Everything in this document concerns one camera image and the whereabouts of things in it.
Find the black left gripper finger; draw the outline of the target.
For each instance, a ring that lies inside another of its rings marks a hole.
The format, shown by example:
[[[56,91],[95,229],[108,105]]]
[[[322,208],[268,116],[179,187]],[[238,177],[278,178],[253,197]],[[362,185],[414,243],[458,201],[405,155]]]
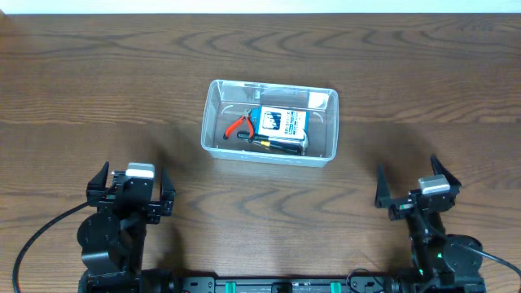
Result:
[[[87,194],[96,194],[106,190],[108,169],[109,162],[106,161],[101,170],[87,184]]]
[[[175,197],[176,189],[170,180],[167,169],[164,168],[160,180],[160,200],[172,203],[175,200]]]

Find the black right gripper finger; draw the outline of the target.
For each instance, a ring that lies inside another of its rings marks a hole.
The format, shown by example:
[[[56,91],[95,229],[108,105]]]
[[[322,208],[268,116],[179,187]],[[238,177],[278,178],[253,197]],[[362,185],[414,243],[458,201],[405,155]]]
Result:
[[[430,157],[430,161],[432,171],[435,175],[443,175],[451,187],[462,187],[462,183],[439,161],[435,155]]]
[[[391,204],[391,195],[383,166],[380,164],[377,171],[377,189],[374,205],[376,208],[388,208]]]

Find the black yellow screwdriver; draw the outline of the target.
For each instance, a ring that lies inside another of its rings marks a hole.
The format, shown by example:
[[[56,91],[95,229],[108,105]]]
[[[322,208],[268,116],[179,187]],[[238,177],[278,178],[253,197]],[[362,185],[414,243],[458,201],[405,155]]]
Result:
[[[306,133],[303,139],[292,138],[276,138],[260,134],[254,134],[252,137],[247,132],[238,132],[237,138],[247,140],[259,146],[266,147],[270,150],[281,151],[288,155],[305,155],[309,146],[309,140]]]

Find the red black pliers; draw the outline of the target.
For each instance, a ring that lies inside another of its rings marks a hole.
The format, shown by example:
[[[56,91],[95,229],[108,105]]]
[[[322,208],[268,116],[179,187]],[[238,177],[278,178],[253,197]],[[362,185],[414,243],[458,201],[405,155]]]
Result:
[[[252,109],[251,108],[245,109],[243,114],[225,130],[225,132],[223,133],[223,138],[225,140],[229,139],[231,134],[239,126],[241,126],[243,123],[245,123],[247,126],[247,130],[248,130],[247,138],[253,139],[255,136],[255,128],[252,123],[251,117],[252,117]]]

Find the precision screwdriver set box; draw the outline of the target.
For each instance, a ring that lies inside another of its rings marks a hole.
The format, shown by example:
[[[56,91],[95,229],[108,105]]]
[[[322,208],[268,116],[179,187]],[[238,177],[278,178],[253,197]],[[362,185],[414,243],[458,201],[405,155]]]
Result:
[[[252,121],[256,134],[303,140],[308,129],[309,116],[306,111],[259,106],[252,109]]]

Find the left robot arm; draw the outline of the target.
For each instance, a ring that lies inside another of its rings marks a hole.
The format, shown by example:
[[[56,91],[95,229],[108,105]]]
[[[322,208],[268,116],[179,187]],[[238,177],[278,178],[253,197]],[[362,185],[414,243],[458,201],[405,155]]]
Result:
[[[108,174],[105,163],[86,187],[87,204],[97,211],[77,231],[86,267],[79,292],[179,292],[170,270],[142,267],[147,226],[173,213],[176,190],[167,171],[160,174],[157,201],[152,199],[154,165],[130,163],[125,171],[112,173],[110,186]]]

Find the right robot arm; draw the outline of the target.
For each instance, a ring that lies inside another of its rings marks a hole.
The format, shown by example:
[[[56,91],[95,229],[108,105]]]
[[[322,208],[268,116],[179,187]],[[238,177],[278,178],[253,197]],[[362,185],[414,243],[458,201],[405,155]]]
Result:
[[[479,274],[483,263],[479,240],[445,232],[440,214],[455,206],[462,183],[436,158],[433,175],[418,179],[418,188],[394,199],[378,166],[374,205],[392,221],[407,222],[413,266],[383,279],[385,292],[485,292]]]

